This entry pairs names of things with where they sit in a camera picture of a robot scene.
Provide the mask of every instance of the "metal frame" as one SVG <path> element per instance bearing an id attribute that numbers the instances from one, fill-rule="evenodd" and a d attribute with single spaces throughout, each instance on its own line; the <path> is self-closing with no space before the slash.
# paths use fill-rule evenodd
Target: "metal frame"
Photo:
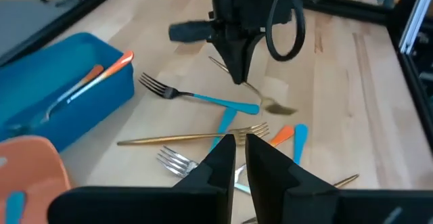
<path id="1" fill-rule="evenodd" d="M 0 66 L 42 48 L 103 1 L 105 0 L 86 0 L 78 4 L 69 12 L 1 56 Z M 417 31 L 433 31 L 433 20 L 429 18 L 424 20 L 427 3 L 430 0 L 400 0 L 394 9 L 386 9 L 351 0 L 322 0 L 319 3 L 312 3 L 309 0 L 303 1 L 304 7 L 313 11 L 386 26 L 430 149 L 433 151 L 433 113 L 419 79 L 417 68 L 409 55 L 413 49 Z"/>

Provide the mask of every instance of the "blue plastic bin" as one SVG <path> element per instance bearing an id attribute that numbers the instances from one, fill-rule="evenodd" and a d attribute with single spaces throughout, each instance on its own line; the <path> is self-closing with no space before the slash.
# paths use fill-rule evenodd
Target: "blue plastic bin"
<path id="1" fill-rule="evenodd" d="M 13 137 L 10 125 L 26 124 L 95 64 L 111 66 L 122 52 L 89 33 L 78 33 L 0 68 L 0 141 Z M 94 86 L 28 134 L 48 138 L 62 151 L 134 94 L 133 67 Z"/>

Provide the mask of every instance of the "wooden table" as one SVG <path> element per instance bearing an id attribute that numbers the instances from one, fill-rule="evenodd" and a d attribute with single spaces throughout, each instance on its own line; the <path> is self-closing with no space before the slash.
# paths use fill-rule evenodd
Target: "wooden table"
<path id="1" fill-rule="evenodd" d="M 239 102 L 259 100 L 208 60 L 221 59 L 206 43 L 171 43 L 168 25 L 206 19 L 211 0 L 107 0 L 58 39 L 87 31 L 111 45 L 131 49 L 137 78 L 146 72 L 178 89 Z M 363 189 L 432 189 L 433 161 L 401 67 L 383 26 L 305 10 L 306 40 L 291 62 L 270 58 L 257 46 L 248 81 L 293 116 L 238 113 L 231 128 L 268 122 L 270 139 L 283 125 L 304 123 L 309 140 L 301 166 L 334 183 Z M 277 44 L 288 50 L 294 24 L 278 27 Z M 139 83 L 135 96 L 62 153 L 76 185 L 172 186 L 178 178 L 155 160 L 160 145 L 118 147 L 123 139 L 214 133 L 224 108 L 190 99 L 164 100 Z M 170 145 L 201 161 L 211 140 Z M 292 156 L 292 142 L 279 150 Z M 238 148 L 237 165 L 245 161 Z M 250 196 L 235 191 L 233 223 L 254 216 Z"/>

